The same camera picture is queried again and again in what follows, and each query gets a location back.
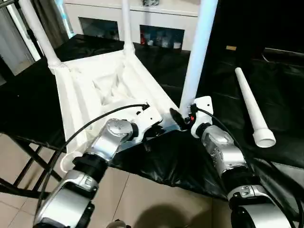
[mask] black plastic sheet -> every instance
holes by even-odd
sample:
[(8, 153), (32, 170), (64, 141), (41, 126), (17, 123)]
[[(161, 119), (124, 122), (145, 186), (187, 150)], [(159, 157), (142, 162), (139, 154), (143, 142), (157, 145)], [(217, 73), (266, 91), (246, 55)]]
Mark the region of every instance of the black plastic sheet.
[[(123, 42), (76, 35), (57, 50), (62, 61), (123, 49)], [(135, 45), (136, 55), (179, 105), (190, 52)], [(243, 71), (277, 143), (258, 148), (231, 54), (206, 58), (197, 97), (212, 97), (214, 115), (254, 157), (304, 168), (304, 69), (250, 60)], [(55, 77), (44, 59), (0, 87), (0, 132), (51, 149), (64, 143)], [(170, 132), (116, 155), (113, 167), (158, 183), (225, 198), (204, 147), (190, 132)]]

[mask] white tube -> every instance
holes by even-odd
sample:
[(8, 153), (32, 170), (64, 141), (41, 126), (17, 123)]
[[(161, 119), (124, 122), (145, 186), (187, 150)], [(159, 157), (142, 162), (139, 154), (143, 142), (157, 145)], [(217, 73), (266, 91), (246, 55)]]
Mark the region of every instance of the white tube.
[(39, 42), (42, 51), (47, 57), (47, 63), (50, 68), (57, 67), (61, 65), (61, 62), (54, 52), (51, 43), (39, 21), (39, 18), (32, 6), (30, 0), (19, 0), (19, 5), (21, 6), (22, 12), (28, 22), (29, 27), (34, 32), (34, 35)]
[(271, 130), (269, 130), (260, 108), (257, 105), (257, 101), (253, 96), (245, 75), (241, 68), (236, 68), (237, 79), (242, 91), (243, 98), (245, 100), (246, 108), (249, 113), (249, 117), (253, 126), (253, 138), (258, 147), (268, 148), (272, 147), (276, 143), (276, 139)]
[(131, 16), (130, 16), (130, 5), (128, 0), (122, 0), (122, 11), (123, 11), (123, 29), (124, 29), (124, 53), (134, 53), (134, 45), (131, 37)]
[(188, 107), (193, 104), (199, 86), (217, 4), (218, 0), (201, 0), (200, 3), (198, 23), (180, 101), (179, 112), (184, 118), (188, 117)]
[(11, 5), (7, 6), (7, 9), (9, 11), (9, 14), (11, 15), (11, 18), (13, 19), (20, 35), (22, 36), (26, 46), (28, 47), (29, 52), (33, 56), (33, 59), (35, 61), (38, 61), (40, 59), (40, 55), (37, 52), (33, 42), (30, 40), (30, 38), (28, 37), (28, 35), (26, 33), (27, 29), (21, 19), (21, 16), (20, 16), (18, 10), (16, 9), (16, 6), (14, 4), (11, 4)]

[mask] beige floor tile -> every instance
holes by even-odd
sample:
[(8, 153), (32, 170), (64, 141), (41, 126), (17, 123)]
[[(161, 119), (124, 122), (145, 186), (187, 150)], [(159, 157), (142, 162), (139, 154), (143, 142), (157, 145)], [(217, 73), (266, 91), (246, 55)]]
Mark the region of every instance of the beige floor tile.
[(130, 174), (114, 219), (132, 228), (210, 228), (211, 198)]
[(113, 219), (129, 173), (108, 168), (93, 200), (95, 211), (89, 228), (105, 228)]
[(22, 196), (10, 195), (7, 193), (0, 193), (0, 201), (15, 208), (20, 209), (22, 205), (26, 202), (27, 198)]
[(24, 153), (8, 136), (0, 137), (0, 176), (13, 183), (29, 160)]
[[(0, 137), (0, 177), (13, 183), (29, 160), (25, 154), (8, 136)], [(0, 201), (16, 208), (21, 208), (27, 198), (0, 193)]]
[(19, 211), (17, 216), (9, 225), (9, 228), (32, 228), (33, 220), (34, 220), (34, 216), (26, 212)]
[(212, 228), (231, 228), (230, 215), (228, 202), (212, 200)]
[(0, 227), (6, 228), (18, 213), (18, 209), (0, 202)]
[[(37, 148), (37, 145), (34, 144), (31, 144), (30, 146), (33, 149)], [(48, 162), (52, 154), (52, 150), (43, 148), (39, 155), (46, 162)], [(23, 167), (28, 162), (29, 158), (30, 157), (24, 151), (22, 151), (8, 136), (2, 135), (0, 137), (0, 177), (10, 183), (13, 183), (17, 176), (20, 174)], [(59, 168), (59, 162), (56, 164), (55, 170), (59, 175), (63, 176), (63, 172)], [(19, 187), (32, 189), (42, 171), (43, 169), (36, 162), (34, 162), (30, 167), (27, 175), (21, 181)], [(27, 198), (25, 197), (0, 193), (0, 201), (18, 209), (22, 207), (26, 200)]]

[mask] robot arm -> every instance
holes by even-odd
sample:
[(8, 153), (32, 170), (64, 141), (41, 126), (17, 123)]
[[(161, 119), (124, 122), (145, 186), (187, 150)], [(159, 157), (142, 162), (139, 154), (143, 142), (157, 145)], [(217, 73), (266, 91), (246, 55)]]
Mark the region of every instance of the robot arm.
[[(200, 109), (213, 112), (210, 97), (198, 98), (195, 104)], [(195, 138), (201, 139), (224, 184), (232, 210), (232, 227), (290, 228), (284, 213), (273, 202), (259, 178), (248, 168), (241, 150), (234, 145), (232, 137), (212, 125), (207, 114), (197, 113), (195, 119), (191, 133)]]
[(35, 228), (86, 228), (94, 211), (94, 198), (109, 162), (119, 146), (138, 135), (137, 125), (126, 120), (109, 119), (82, 157), (70, 170), (35, 219)]

